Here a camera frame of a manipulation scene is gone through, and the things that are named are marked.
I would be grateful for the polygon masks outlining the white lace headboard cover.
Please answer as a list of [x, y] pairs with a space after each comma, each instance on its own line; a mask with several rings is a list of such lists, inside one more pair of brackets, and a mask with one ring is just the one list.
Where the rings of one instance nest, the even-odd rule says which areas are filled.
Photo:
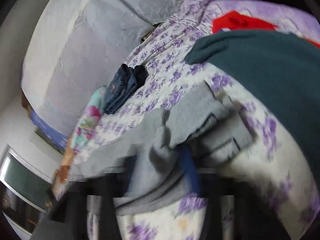
[[36, 114], [69, 135], [93, 92], [179, 1], [50, 0], [23, 63], [22, 90]]

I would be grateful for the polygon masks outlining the blue poster on wall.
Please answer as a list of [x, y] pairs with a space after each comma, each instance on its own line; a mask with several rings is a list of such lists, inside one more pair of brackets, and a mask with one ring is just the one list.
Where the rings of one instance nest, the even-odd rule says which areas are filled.
[[56, 145], [65, 149], [67, 146], [67, 136], [61, 134], [55, 129], [51, 128], [48, 124], [46, 124], [32, 109], [31, 110], [31, 121], [33, 124], [40, 128], [40, 130]]

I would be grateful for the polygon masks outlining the grey fleece sweatpants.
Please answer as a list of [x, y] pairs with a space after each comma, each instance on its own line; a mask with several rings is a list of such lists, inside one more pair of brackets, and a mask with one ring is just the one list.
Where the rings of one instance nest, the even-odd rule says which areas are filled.
[[230, 98], [215, 98], [206, 82], [185, 94], [171, 109], [158, 108], [133, 129], [95, 150], [71, 173], [81, 178], [119, 170], [136, 156], [129, 188], [115, 197], [119, 215], [150, 212], [172, 204], [191, 191], [178, 166], [177, 146], [187, 144], [205, 167], [219, 166], [252, 143], [252, 136]]

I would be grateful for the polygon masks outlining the floral pink teal blanket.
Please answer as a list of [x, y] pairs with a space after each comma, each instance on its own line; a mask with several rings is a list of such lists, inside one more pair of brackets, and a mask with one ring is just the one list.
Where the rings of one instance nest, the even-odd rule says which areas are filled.
[[71, 149], [79, 153], [95, 134], [95, 127], [103, 116], [106, 87], [98, 88], [91, 96], [71, 137]]

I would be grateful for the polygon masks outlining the orange brown cloth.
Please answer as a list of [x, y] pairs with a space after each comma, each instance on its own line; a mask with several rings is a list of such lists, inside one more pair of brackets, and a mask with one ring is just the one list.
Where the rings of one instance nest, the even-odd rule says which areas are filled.
[[72, 165], [73, 159], [74, 159], [74, 151], [71, 148], [71, 141], [68, 140], [60, 167], [54, 172], [53, 183], [52, 183], [52, 193], [55, 199], [59, 199], [61, 196], [61, 193], [63, 192], [63, 187], [67, 182], [69, 168]]

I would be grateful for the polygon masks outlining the window with white frame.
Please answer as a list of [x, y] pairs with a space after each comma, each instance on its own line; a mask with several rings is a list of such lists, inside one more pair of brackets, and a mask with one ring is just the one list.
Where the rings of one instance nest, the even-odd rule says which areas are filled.
[[1, 159], [1, 182], [35, 209], [49, 210], [52, 179], [30, 165], [9, 145]]

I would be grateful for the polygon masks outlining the folded black garment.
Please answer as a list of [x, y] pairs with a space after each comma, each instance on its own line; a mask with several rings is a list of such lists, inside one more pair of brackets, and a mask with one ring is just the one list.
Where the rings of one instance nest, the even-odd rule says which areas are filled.
[[137, 89], [139, 89], [140, 87], [144, 86], [146, 78], [148, 77], [148, 72], [142, 65], [135, 66], [133, 72], [136, 78]]

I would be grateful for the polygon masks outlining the purple floral bedspread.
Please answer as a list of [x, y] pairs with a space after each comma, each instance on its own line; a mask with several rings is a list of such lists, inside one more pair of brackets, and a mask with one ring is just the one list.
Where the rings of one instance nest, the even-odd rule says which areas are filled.
[[314, 235], [319, 194], [304, 155], [277, 118], [250, 92], [216, 66], [188, 65], [186, 54], [195, 42], [212, 33], [212, 20], [230, 11], [293, 29], [319, 41], [319, 23], [298, 9], [250, 0], [184, 0], [151, 36], [127, 58], [129, 66], [144, 64], [149, 77], [113, 115], [103, 115], [86, 146], [74, 153], [70, 168], [83, 163], [94, 150], [134, 128], [157, 108], [170, 109], [189, 90], [206, 81], [216, 95], [226, 93], [240, 102], [241, 116], [253, 143], [222, 169], [224, 175], [247, 179], [274, 209], [292, 239]]

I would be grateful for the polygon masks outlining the red garment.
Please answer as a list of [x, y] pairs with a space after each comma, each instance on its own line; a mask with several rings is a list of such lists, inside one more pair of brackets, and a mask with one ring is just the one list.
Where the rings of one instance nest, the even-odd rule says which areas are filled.
[[291, 21], [287, 23], [274, 24], [260, 18], [251, 17], [241, 14], [237, 11], [230, 11], [221, 17], [212, 20], [211, 31], [212, 34], [220, 31], [234, 31], [234, 30], [268, 30], [277, 31], [281, 33], [293, 33], [296, 36], [303, 38], [309, 43], [319, 48], [319, 42], [307, 38], [300, 31], [293, 29], [293, 23]]

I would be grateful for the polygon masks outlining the dark teal fleece pants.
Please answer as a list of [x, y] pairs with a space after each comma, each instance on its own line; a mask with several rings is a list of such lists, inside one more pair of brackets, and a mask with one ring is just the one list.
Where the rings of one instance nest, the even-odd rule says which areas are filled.
[[319, 48], [277, 31], [221, 31], [199, 39], [184, 60], [215, 65], [259, 99], [295, 139], [319, 182]]

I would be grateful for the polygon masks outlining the folded dark blue jeans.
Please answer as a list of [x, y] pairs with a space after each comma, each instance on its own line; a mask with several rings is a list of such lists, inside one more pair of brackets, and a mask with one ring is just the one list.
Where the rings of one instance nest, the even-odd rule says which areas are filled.
[[137, 88], [134, 70], [122, 64], [106, 89], [103, 111], [115, 113]]

